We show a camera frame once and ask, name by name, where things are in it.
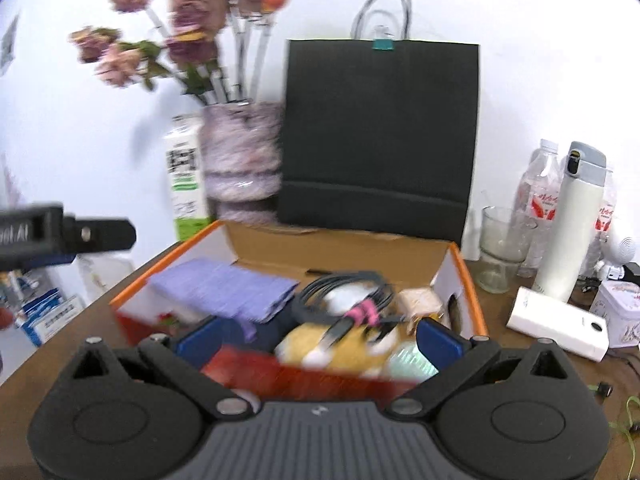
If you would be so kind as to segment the blue white paper boxes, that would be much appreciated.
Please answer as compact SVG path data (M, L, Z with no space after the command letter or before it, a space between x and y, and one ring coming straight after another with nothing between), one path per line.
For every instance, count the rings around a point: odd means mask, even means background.
M81 297L74 295L66 299L58 288L52 288L24 304L17 313L16 322L29 340L41 347L85 308Z

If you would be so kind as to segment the beige small packet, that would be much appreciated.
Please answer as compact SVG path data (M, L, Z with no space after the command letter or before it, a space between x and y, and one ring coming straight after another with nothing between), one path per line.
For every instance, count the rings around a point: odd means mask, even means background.
M441 321L445 317L444 304L431 287L405 288L398 292L396 302L406 320L408 335L416 331L422 318Z

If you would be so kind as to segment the white power bank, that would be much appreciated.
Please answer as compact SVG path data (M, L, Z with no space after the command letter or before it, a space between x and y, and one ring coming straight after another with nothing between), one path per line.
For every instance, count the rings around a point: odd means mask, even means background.
M506 327L555 341L563 350L601 362L610 348L608 326L599 315L520 287Z

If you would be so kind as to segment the yellow plush toy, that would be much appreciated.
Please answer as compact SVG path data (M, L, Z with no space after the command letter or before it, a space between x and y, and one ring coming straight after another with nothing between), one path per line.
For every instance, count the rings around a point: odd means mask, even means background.
M321 343L328 329L328 326L310 323L298 326L280 341L274 355L280 364L303 370L380 377L400 343L396 326L390 330L357 327L328 347Z

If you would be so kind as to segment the purple knitted pouch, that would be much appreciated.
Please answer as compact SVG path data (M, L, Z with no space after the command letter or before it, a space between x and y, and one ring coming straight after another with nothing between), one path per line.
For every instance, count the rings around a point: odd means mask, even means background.
M181 307L222 318L265 323L282 310L298 281L196 258L152 275L148 284Z

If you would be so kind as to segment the clear glass cup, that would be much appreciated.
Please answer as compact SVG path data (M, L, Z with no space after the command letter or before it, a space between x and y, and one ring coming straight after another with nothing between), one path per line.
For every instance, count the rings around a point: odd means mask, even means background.
M537 221L526 214L498 206L485 207L476 284L491 294L507 292L527 258L537 228Z

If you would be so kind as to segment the white thermos bottle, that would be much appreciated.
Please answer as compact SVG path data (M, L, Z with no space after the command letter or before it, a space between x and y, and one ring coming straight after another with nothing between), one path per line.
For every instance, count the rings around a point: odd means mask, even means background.
M562 302L570 299L600 214L607 172L605 154L582 142L570 144L535 292Z

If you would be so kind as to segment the fresh milk carton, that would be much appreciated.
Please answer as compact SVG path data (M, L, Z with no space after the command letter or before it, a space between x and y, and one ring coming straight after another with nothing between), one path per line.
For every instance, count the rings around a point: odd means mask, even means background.
M200 143L201 115L176 116L164 136L172 218L180 242L212 223Z

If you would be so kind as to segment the white tin box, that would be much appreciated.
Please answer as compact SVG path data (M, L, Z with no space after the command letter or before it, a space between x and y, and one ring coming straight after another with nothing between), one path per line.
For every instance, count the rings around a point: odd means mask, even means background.
M604 318L611 348L638 347L640 339L640 288L623 281L600 284L589 311Z

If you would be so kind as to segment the plastic water bottle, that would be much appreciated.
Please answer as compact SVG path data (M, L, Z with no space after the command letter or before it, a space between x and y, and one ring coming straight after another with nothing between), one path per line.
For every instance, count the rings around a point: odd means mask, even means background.
M579 276L581 278L593 278L596 275L594 266L601 259L602 243L605 240L608 229L610 228L614 210L615 210L615 190L614 190L614 172L611 169L606 170L605 186L601 200L601 206L598 218L594 224L592 239L589 244L586 256L582 262Z
M536 229L525 261L518 269L522 278L537 273L546 250L552 221L558 206L563 174L558 161L558 147L541 139L521 176L514 200L514 219L518 223L536 222Z

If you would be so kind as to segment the purple textured vase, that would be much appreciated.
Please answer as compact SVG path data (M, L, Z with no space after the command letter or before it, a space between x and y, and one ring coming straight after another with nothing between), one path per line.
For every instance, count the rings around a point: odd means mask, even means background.
M220 220L277 222L283 107L234 102L206 107L200 130L205 191Z

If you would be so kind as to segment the black paper bag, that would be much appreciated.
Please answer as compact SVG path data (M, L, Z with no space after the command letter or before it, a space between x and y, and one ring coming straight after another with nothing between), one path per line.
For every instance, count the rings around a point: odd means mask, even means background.
M479 105L475 44L291 41L279 220L460 243Z

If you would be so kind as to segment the dried rose bouquet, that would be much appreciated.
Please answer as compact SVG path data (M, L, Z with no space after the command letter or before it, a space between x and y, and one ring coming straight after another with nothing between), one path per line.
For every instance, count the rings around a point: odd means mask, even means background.
M111 87L154 91L172 78L203 105L257 98L274 19L288 0L110 0L118 14L145 13L160 40L126 41L116 28L70 34L81 63Z

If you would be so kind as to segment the teal binder clip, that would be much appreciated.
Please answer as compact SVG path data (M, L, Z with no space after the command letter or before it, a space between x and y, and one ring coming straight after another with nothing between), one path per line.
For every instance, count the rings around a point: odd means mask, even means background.
M372 50L390 52L394 50L394 40L392 38L375 38L372 40Z

